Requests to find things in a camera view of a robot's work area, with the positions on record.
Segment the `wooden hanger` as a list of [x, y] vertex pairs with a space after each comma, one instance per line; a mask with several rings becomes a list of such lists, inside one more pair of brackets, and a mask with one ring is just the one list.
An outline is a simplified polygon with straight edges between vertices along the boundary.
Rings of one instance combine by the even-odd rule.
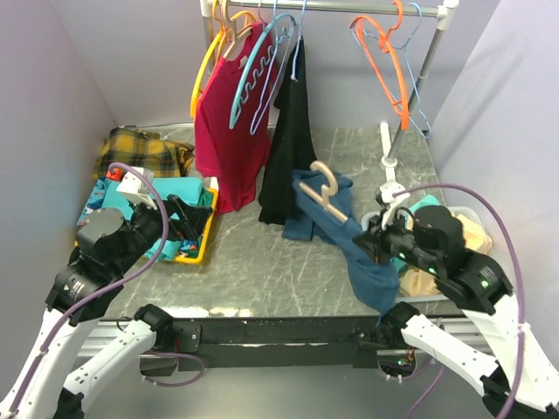
[[316, 192], [303, 181], [299, 182], [300, 189], [320, 204], [325, 211], [337, 218], [341, 223], [346, 223], [348, 221], [348, 217], [330, 202], [330, 198], [335, 196], [339, 190], [334, 172], [323, 161], [313, 161], [310, 165], [310, 169], [318, 171], [324, 175], [326, 182], [321, 185], [320, 193]]

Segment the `turquoise t shirt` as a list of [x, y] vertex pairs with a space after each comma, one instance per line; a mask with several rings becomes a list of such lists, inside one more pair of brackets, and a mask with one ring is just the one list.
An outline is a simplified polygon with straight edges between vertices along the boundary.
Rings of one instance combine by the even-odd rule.
[[[426, 195], [416, 203], [412, 205], [408, 205], [407, 208], [410, 210], [412, 214], [415, 214], [419, 209], [431, 205], [440, 206], [441, 202], [438, 200], [436, 196]], [[392, 258], [390, 262], [397, 270], [399, 276], [403, 275], [404, 272], [408, 269], [408, 265], [399, 258]]]

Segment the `light blue wavy hanger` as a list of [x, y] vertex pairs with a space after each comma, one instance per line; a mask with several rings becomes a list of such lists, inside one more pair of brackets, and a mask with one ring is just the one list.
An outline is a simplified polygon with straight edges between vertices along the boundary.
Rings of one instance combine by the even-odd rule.
[[245, 105], [247, 101], [250, 99], [250, 95], [252, 91], [255, 89], [255, 87], [257, 86], [259, 80], [264, 79], [265, 81], [265, 76], [261, 76], [257, 81], [254, 81], [252, 74], [256, 71], [257, 63], [259, 59], [263, 57], [263, 53], [265, 52], [265, 47], [271, 43], [271, 36], [268, 36], [266, 41], [261, 46], [259, 52], [257, 52], [258, 42], [259, 42], [259, 38], [257, 38], [251, 50], [251, 53], [248, 56], [244, 70], [238, 82], [237, 90], [233, 96], [233, 100], [231, 103], [230, 119], [229, 119], [229, 129], [233, 129], [238, 124], [238, 120], [242, 113], [242, 106]]

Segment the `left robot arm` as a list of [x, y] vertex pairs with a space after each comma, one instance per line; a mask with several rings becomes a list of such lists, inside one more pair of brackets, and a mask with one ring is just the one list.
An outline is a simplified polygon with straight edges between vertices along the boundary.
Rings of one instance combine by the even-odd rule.
[[103, 389], [149, 350], [175, 357], [174, 318], [145, 305], [116, 338], [81, 367], [80, 349], [123, 288], [122, 277], [168, 232], [185, 238], [202, 227], [209, 207], [191, 207], [170, 195], [156, 208], [134, 206], [126, 219], [115, 208], [94, 211], [77, 234], [68, 265], [46, 299], [38, 337], [12, 390], [1, 403], [3, 418], [82, 418]]

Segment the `cream beige shirt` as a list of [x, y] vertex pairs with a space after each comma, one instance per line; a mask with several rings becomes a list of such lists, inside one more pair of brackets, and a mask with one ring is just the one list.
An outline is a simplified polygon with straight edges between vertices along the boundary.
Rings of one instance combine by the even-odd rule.
[[[478, 214], [467, 207], [450, 207], [449, 210], [462, 223], [466, 248], [488, 254], [493, 246], [493, 239], [487, 235]], [[411, 266], [403, 267], [400, 270], [399, 291], [404, 297], [410, 298], [442, 294], [432, 274]]]

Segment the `dark blue shirt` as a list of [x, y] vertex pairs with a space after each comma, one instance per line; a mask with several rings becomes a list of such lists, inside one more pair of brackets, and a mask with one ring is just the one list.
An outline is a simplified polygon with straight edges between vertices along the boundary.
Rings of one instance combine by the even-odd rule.
[[313, 170], [294, 170], [292, 191], [299, 215], [285, 221], [283, 237], [295, 241], [310, 241], [318, 236], [323, 242], [337, 246], [346, 259], [349, 281], [357, 299], [381, 315], [391, 309], [399, 291], [399, 277], [389, 262], [378, 264], [357, 246], [353, 239], [362, 234], [362, 227], [353, 213], [353, 182], [340, 173], [335, 174], [338, 192], [331, 203], [348, 221], [343, 223], [323, 209], [299, 186], [304, 182], [318, 192], [327, 183], [325, 175]]

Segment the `pale blue wire hanger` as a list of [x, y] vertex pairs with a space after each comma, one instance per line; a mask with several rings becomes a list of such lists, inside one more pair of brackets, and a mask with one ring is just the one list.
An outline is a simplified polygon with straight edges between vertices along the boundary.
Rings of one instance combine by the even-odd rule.
[[278, 4], [278, 1], [273, 2], [273, 18], [263, 30], [259, 37], [259, 42], [257, 43], [257, 52], [259, 52], [268, 36], [271, 36], [271, 43], [265, 47], [263, 57], [259, 59], [256, 71], [252, 74], [254, 81], [257, 81], [261, 76], [265, 76], [265, 81], [259, 96], [258, 106], [252, 116], [250, 125], [251, 135], [255, 135], [257, 133], [265, 116], [266, 109], [272, 101], [272, 93], [278, 83], [277, 79], [275, 79], [273, 83], [271, 83], [271, 81], [272, 70], [274, 68], [279, 49], [283, 44], [289, 46], [294, 30], [297, 26], [293, 15], [289, 13], [276, 15]]

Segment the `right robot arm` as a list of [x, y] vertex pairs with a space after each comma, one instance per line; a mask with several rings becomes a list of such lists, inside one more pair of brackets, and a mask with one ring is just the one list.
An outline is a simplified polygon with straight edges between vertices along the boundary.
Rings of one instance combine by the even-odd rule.
[[408, 229], [403, 218], [387, 226], [374, 216], [354, 239], [374, 261], [400, 258], [435, 278], [437, 288], [477, 327], [485, 354], [442, 330], [409, 304], [390, 309], [383, 340], [428, 353], [479, 394], [495, 418], [556, 418], [558, 371], [528, 324], [500, 265], [466, 247], [463, 225], [443, 206], [425, 206]]

